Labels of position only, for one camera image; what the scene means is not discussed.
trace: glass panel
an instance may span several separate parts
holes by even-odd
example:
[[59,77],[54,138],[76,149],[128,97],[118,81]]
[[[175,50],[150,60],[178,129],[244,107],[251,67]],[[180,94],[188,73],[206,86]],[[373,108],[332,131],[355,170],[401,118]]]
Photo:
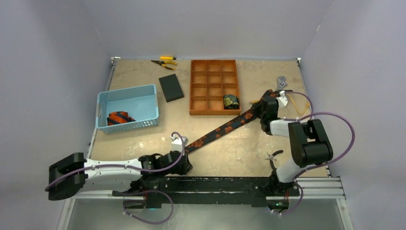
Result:
[[[279,217],[250,205],[175,205],[173,216],[161,225],[142,223],[123,215],[122,200],[76,200],[69,230],[343,230],[336,200],[303,200],[296,211]],[[163,220],[170,205],[143,210],[139,217]]]

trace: black block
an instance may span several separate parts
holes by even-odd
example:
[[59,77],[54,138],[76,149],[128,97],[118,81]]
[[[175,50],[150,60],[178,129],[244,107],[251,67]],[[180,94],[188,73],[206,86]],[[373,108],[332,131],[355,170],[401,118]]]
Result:
[[164,92],[166,102],[175,101],[185,97],[176,74],[159,78],[159,83],[161,84],[162,91]]

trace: wooden work surface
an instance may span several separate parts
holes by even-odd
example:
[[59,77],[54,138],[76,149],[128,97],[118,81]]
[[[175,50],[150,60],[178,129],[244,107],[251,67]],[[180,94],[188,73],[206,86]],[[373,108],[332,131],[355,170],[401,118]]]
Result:
[[[191,78],[190,60],[176,60],[175,71],[167,70],[150,60],[125,60],[117,62],[110,90],[155,84],[158,92],[159,126],[105,134],[97,130],[91,158],[99,161],[122,161],[153,153],[166,154],[170,150],[170,134],[173,131],[187,136],[189,143],[231,120],[233,116],[190,116],[189,94]],[[288,86],[297,92],[305,92],[296,61],[237,61],[242,111],[248,110],[252,100],[259,99],[269,89],[276,90],[277,77],[285,76]],[[158,78],[176,73],[185,95],[167,103]],[[293,94],[297,106],[304,109],[306,99]],[[298,116],[290,102],[279,110],[279,117]],[[288,138],[268,136],[261,130],[259,120],[254,120],[191,153],[193,170],[189,176],[269,176],[271,166],[266,153],[284,150],[275,162],[278,167],[291,153]],[[303,176],[327,177],[325,168],[306,172]]]

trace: white enclosure wall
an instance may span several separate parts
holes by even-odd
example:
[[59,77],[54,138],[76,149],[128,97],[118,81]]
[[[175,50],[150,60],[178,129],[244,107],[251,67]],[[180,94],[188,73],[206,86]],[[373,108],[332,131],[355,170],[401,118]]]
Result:
[[111,56],[297,58],[333,0],[84,0]]
[[80,0],[0,0],[0,229],[55,229],[48,167],[86,152],[109,56]]
[[[315,109],[343,114],[357,133],[331,166],[357,230],[406,226],[405,9],[400,0],[336,0],[302,57]],[[325,125],[337,156],[349,129],[335,119]]]

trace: light blue basket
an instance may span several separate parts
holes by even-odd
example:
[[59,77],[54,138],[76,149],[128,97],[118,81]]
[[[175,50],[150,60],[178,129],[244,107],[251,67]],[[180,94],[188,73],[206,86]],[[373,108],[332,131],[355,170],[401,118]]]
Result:
[[[159,124],[157,88],[143,85],[101,92],[97,95],[96,127],[105,133],[125,131]],[[118,125],[107,125],[109,113],[124,111],[135,119]]]

